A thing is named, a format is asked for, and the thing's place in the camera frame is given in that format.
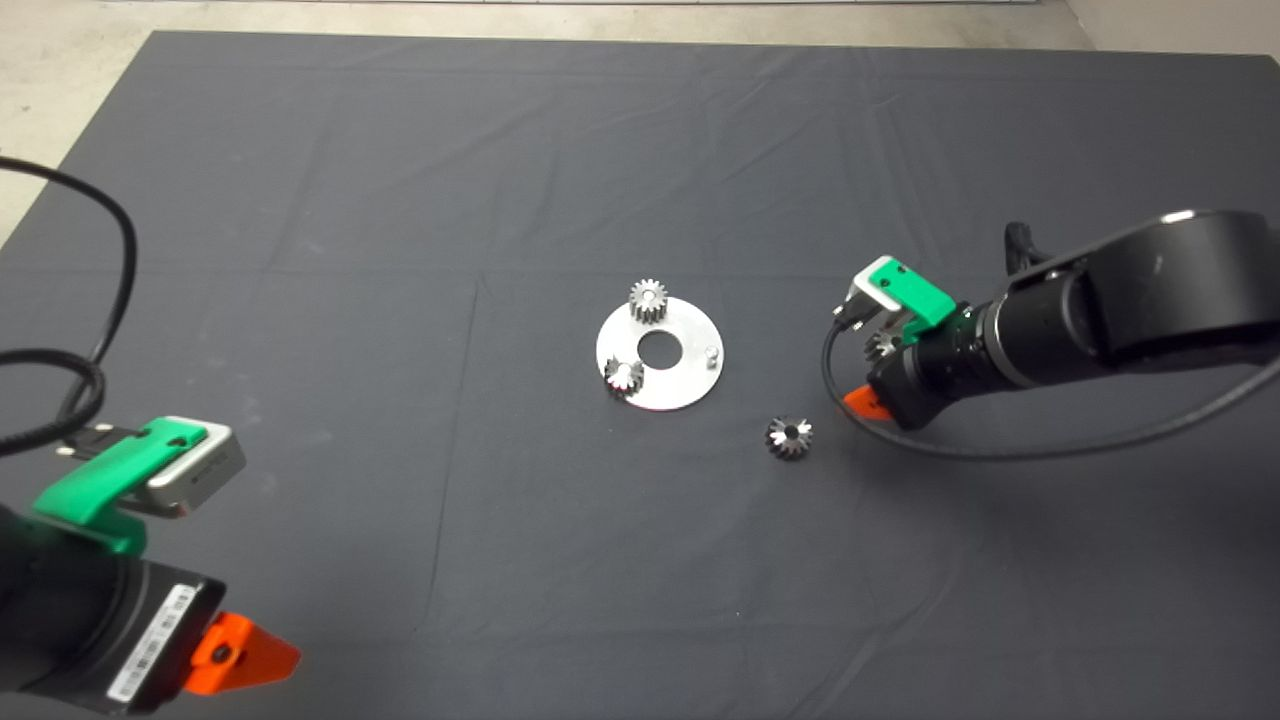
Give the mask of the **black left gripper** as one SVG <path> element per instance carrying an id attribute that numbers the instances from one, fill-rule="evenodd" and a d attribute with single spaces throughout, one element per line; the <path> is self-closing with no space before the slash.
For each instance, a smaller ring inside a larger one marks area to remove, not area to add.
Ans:
<path id="1" fill-rule="evenodd" d="M 214 696 L 291 678 L 301 651 L 243 615 L 214 616 L 225 593 L 219 579 L 142 559 L 56 561 L 19 593 L 18 691 L 140 716 L 187 679 L 191 694 Z"/>

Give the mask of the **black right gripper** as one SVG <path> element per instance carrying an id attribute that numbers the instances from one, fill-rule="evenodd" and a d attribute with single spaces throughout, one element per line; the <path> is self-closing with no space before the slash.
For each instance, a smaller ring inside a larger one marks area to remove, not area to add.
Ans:
<path id="1" fill-rule="evenodd" d="M 890 420 L 919 430 L 965 400 L 1012 389 L 997 366 L 986 332 L 989 305 L 961 305 L 940 325 L 908 343 L 904 328 L 883 327 L 867 341 L 867 383 L 844 396 L 844 406 L 867 420 Z"/>

